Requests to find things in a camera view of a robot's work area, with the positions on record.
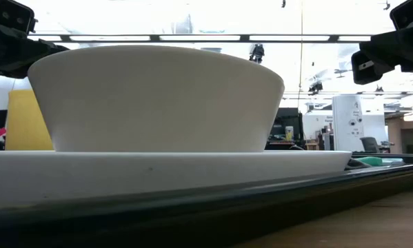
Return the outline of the teal-handled metal spoon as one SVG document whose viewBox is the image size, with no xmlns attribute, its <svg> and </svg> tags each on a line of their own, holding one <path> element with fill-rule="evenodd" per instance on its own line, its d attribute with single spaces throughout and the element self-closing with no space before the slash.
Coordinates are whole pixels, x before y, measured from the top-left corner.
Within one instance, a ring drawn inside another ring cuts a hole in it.
<svg viewBox="0 0 413 248">
<path fill-rule="evenodd" d="M 357 158 L 356 160 L 372 167 L 383 166 L 383 159 L 375 156 L 366 156 L 362 158 Z"/>
</svg>

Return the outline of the grey office chair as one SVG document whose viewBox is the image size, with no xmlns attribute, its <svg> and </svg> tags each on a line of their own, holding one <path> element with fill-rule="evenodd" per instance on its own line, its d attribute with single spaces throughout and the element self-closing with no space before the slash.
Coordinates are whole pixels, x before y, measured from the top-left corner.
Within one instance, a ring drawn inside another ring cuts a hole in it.
<svg viewBox="0 0 413 248">
<path fill-rule="evenodd" d="M 362 137 L 360 140 L 363 145 L 364 152 L 381 153 L 380 146 L 374 137 Z"/>
</svg>

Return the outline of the beige bowl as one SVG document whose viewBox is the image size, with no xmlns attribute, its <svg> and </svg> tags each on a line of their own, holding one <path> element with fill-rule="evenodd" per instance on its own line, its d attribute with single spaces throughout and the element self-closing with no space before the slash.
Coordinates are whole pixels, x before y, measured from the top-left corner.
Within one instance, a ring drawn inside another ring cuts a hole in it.
<svg viewBox="0 0 413 248">
<path fill-rule="evenodd" d="M 60 52 L 28 79 L 58 152 L 260 152 L 285 91 L 249 60 L 157 45 Z"/>
</svg>

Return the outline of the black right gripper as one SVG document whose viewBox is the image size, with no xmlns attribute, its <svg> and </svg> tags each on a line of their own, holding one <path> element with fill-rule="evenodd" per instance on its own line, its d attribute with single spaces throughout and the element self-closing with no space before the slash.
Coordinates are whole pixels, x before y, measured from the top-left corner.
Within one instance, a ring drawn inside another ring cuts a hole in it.
<svg viewBox="0 0 413 248">
<path fill-rule="evenodd" d="M 402 72 L 413 72 L 413 22 L 406 28 L 377 34 L 359 43 L 351 63 L 357 85 L 378 81 L 396 66 Z"/>
</svg>

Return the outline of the black plastic tray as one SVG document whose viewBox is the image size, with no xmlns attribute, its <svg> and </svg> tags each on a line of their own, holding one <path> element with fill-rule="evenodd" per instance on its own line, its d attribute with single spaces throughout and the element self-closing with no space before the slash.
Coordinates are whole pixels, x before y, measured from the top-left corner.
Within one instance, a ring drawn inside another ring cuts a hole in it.
<svg viewBox="0 0 413 248">
<path fill-rule="evenodd" d="M 227 247 L 413 189 L 402 165 L 0 207 L 0 248 Z"/>
</svg>

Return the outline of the black ceiling light rail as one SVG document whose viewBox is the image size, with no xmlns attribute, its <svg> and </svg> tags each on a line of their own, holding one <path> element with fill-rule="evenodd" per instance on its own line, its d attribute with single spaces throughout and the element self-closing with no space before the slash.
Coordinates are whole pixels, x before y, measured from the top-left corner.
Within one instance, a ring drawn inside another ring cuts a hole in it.
<svg viewBox="0 0 413 248">
<path fill-rule="evenodd" d="M 407 96 L 413 96 L 413 91 L 396 91 L 396 92 L 284 92 L 283 99 L 330 99 L 334 96 L 342 95 L 359 95 L 363 98 L 374 99 L 382 97 L 384 99 L 402 99 Z"/>
</svg>

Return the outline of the black computer monitor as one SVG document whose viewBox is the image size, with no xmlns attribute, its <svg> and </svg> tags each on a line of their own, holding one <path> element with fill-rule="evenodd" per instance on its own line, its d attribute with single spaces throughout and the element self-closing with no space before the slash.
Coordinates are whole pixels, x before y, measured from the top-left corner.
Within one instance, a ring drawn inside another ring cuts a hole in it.
<svg viewBox="0 0 413 248">
<path fill-rule="evenodd" d="M 304 144 L 303 115 L 297 108 L 280 107 L 268 137 L 268 143 Z"/>
</svg>

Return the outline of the white round plate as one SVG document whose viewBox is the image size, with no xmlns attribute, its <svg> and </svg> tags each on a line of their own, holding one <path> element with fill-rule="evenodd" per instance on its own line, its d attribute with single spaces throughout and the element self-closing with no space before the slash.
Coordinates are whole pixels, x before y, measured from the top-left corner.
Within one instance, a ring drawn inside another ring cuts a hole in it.
<svg viewBox="0 0 413 248">
<path fill-rule="evenodd" d="M 0 208 L 342 172 L 344 151 L 0 152 Z"/>
</svg>

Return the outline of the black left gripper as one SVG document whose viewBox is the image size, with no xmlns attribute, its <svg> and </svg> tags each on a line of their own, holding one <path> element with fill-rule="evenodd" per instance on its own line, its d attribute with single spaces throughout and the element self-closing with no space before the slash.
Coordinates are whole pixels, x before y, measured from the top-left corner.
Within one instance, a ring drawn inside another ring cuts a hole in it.
<svg viewBox="0 0 413 248">
<path fill-rule="evenodd" d="M 0 76 L 23 79 L 34 62 L 66 50 L 49 41 L 29 39 L 26 33 L 0 24 Z"/>
</svg>

